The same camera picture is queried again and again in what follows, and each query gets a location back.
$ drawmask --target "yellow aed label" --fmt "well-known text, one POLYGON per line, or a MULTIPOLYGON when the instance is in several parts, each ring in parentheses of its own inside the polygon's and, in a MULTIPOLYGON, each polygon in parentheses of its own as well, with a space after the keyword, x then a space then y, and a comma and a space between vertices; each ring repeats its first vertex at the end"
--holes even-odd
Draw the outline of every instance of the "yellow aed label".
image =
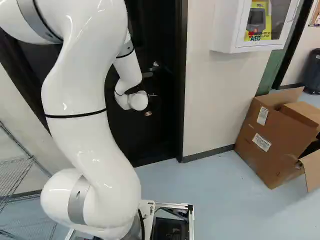
POLYGON ((269 1, 252 1, 244 41, 271 40, 269 1))

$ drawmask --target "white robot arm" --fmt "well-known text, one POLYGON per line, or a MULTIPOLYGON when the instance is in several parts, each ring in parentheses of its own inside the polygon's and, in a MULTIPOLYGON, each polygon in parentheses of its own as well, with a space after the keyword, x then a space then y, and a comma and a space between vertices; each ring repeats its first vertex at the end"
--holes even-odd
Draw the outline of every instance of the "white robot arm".
POLYGON ((75 168, 44 186, 44 211, 104 240, 127 238, 137 225, 141 185, 109 128, 104 85, 110 66, 120 76, 115 98, 123 109, 143 110, 148 97, 125 94, 142 75, 124 0, 2 0, 0 27, 34 44, 63 39, 41 96, 52 137, 75 168))

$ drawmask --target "white label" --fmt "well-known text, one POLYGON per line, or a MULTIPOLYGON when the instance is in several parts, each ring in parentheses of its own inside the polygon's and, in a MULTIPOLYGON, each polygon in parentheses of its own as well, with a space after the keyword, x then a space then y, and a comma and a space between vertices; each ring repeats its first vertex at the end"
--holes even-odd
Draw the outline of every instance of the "white label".
POLYGON ((259 112, 259 115, 258 115, 258 118, 257 118, 256 122, 258 124, 261 124, 261 125, 264 126, 266 124, 268 113, 269 113, 268 108, 265 108, 264 106, 262 106, 260 108, 260 112, 259 112))
POLYGON ((263 151, 268 152, 269 148, 271 147, 271 142, 265 140, 262 136, 260 136, 258 133, 255 134, 252 141, 257 144, 259 148, 261 148, 263 151))

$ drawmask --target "wire shelf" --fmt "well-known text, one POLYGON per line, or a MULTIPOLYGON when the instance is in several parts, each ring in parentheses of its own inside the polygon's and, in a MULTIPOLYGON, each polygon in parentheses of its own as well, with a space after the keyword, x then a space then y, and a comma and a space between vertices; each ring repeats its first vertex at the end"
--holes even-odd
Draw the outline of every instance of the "wire shelf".
POLYGON ((0 161, 0 213, 34 164, 33 157, 0 161))

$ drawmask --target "box flap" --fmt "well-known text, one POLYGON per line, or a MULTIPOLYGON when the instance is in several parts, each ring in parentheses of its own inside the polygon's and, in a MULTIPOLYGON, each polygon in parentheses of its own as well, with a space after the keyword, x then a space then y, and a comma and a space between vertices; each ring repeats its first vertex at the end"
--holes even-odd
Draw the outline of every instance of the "box flap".
POLYGON ((304 101, 287 103, 280 111, 303 124, 320 130, 320 109, 313 105, 304 101))
POLYGON ((320 187, 320 150, 300 159, 305 173, 308 192, 320 187))
POLYGON ((268 106, 280 106, 287 103, 294 103, 298 101, 298 98, 302 94, 305 87, 290 88, 281 90, 279 92, 257 96, 255 99, 259 100, 268 106))

